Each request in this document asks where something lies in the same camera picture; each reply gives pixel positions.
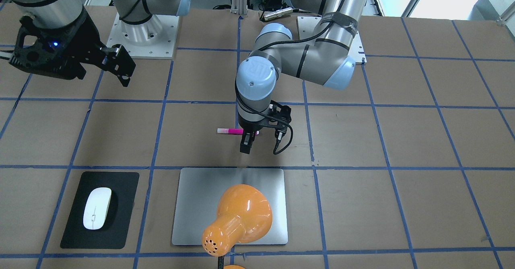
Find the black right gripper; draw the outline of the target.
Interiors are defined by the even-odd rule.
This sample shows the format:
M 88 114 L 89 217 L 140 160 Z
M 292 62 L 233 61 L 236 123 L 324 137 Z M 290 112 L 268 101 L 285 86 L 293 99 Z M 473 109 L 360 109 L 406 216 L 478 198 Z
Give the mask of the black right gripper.
M 44 29 L 35 17 L 20 19 L 21 27 L 9 64 L 27 73 L 64 80 L 83 80 L 81 65 L 92 64 L 115 75 L 123 87 L 130 83 L 136 64 L 123 45 L 106 47 L 87 10 L 69 25 Z

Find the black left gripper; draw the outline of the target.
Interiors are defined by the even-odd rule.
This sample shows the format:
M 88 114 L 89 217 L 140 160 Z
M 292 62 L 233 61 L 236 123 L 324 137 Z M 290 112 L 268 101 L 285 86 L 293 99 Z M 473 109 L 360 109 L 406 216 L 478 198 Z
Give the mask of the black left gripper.
M 238 115 L 238 122 L 241 129 L 243 129 L 240 142 L 240 152 L 246 153 L 247 155 L 251 152 L 252 144 L 259 130 L 265 127 L 275 129 L 278 125 L 278 122 L 270 117 L 261 116 L 259 121 L 251 122 L 240 114 Z

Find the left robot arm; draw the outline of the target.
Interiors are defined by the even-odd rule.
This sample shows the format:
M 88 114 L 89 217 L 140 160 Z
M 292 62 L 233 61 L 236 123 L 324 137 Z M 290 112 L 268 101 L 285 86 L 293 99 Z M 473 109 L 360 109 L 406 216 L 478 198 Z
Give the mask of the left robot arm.
M 291 7 L 319 15 L 312 35 L 295 40 L 282 24 L 269 23 L 256 37 L 252 52 L 240 63 L 234 82 L 238 121 L 243 129 L 240 152 L 249 154 L 256 133 L 274 129 L 276 144 L 293 135 L 291 109 L 272 100 L 280 74 L 331 89 L 345 89 L 356 61 L 350 47 L 367 0 L 286 0 Z

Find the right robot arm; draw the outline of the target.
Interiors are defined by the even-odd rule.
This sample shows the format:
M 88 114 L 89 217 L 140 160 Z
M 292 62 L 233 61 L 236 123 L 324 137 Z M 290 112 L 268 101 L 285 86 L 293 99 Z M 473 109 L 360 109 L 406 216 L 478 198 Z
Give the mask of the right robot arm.
M 128 86 L 136 69 L 134 57 L 167 58 L 173 49 L 165 18 L 188 14 L 191 0 L 10 0 L 22 13 L 14 47 L 1 59 L 26 73 L 83 79 L 84 64 L 114 74 Z M 106 43 L 90 17 L 88 5 L 114 5 L 117 10 Z

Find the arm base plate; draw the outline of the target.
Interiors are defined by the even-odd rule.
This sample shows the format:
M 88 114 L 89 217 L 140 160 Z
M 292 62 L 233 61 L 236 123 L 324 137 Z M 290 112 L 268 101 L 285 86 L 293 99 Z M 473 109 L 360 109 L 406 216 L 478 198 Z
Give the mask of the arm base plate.
M 133 59 L 172 60 L 180 19 L 154 14 L 146 23 L 129 25 L 116 14 L 106 45 L 124 46 Z
M 306 39 L 315 35 L 314 30 L 316 29 L 316 25 L 320 19 L 320 17 L 298 16 L 297 29 L 299 39 Z M 362 65 L 367 62 L 366 54 L 363 49 L 363 44 L 359 33 L 356 34 L 352 44 L 350 45 L 349 56 L 355 60 L 357 65 Z

